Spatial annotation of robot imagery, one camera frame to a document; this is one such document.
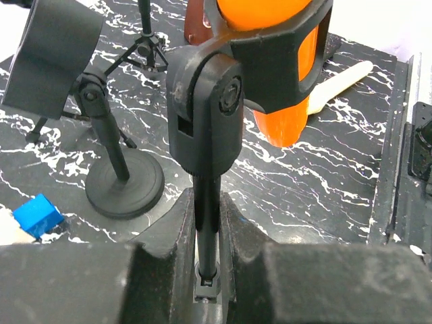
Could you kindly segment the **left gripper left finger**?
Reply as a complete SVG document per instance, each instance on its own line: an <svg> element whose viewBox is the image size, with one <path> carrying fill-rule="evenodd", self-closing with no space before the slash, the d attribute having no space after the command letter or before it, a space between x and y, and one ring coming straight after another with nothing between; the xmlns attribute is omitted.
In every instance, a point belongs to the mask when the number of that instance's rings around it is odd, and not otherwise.
<svg viewBox="0 0 432 324"><path fill-rule="evenodd" d="M128 323L189 323L194 277L194 197L172 208L134 240L128 274Z"/></svg>

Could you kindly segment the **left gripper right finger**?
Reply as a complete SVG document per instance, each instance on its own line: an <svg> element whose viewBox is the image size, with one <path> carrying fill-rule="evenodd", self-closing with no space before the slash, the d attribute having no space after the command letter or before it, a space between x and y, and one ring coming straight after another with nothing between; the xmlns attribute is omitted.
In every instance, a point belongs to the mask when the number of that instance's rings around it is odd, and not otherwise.
<svg viewBox="0 0 432 324"><path fill-rule="evenodd" d="M278 244L243 216L231 196L220 196L219 247L226 323L279 323Z"/></svg>

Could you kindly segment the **round base microphone stand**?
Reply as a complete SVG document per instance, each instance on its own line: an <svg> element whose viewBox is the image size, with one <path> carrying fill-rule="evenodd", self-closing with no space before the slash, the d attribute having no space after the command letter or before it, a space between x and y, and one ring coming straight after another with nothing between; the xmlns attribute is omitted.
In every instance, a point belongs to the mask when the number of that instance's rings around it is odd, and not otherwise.
<svg viewBox="0 0 432 324"><path fill-rule="evenodd" d="M165 178L159 162L138 150L118 127L107 94L107 72L90 62L103 17L78 1L18 1L30 13L14 55L2 103L40 117L27 139L39 139L48 119L65 117L73 97L77 114L90 122L106 156L85 181L89 203L112 219L132 219L161 198Z"/></svg>

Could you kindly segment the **cream microphone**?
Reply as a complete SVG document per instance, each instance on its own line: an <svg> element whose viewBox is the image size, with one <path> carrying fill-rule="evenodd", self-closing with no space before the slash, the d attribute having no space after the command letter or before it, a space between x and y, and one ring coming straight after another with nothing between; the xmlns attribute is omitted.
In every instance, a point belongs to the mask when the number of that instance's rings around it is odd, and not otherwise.
<svg viewBox="0 0 432 324"><path fill-rule="evenodd" d="M328 101L366 77L373 70L371 61L361 61L315 86L310 93L307 115L322 111Z"/></svg>

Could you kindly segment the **orange microphone stand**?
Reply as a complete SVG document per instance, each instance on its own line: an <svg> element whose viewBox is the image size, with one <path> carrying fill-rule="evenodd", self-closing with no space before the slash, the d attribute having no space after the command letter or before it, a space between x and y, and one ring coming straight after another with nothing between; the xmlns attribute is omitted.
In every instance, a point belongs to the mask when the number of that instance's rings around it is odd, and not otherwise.
<svg viewBox="0 0 432 324"><path fill-rule="evenodd" d="M221 176L240 154L244 108L270 114L309 96L323 66L332 6L308 1L282 22L240 31L220 2L204 1L213 37L180 48L169 64L169 151L193 178L198 299L214 300L221 289Z"/></svg>

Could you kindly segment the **teal microphone tripod stand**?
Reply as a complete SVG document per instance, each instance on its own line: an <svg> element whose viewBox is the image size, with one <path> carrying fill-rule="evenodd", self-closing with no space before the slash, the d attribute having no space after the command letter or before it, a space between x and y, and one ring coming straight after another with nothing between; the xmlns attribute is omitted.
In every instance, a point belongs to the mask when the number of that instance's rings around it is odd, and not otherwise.
<svg viewBox="0 0 432 324"><path fill-rule="evenodd" d="M140 36L134 41L134 44L127 51L121 54L115 60L115 62L112 63L110 67L104 72L106 77L110 73L112 73L121 63L124 62L148 72L159 73L167 70L168 61L166 60L161 50L162 47L165 46L165 39L163 37L155 35L151 28L151 1L138 1L138 9L142 23L142 32L140 33ZM135 51L137 51L137 53L141 57L144 57L146 59L145 64L130 58L130 54ZM156 65L156 55L161 58L163 62L162 65ZM79 115L62 111L61 116L89 122L90 117L87 114L85 108L81 108L80 104L78 104L78 107L80 110ZM47 120L48 118L46 117L40 117L35 127L29 133L27 133L26 142L37 143L39 141L39 138L41 136L41 129L46 124ZM118 130L126 146L136 149L137 146L134 141L128 136L126 136L122 130L120 130L119 128Z"/></svg>

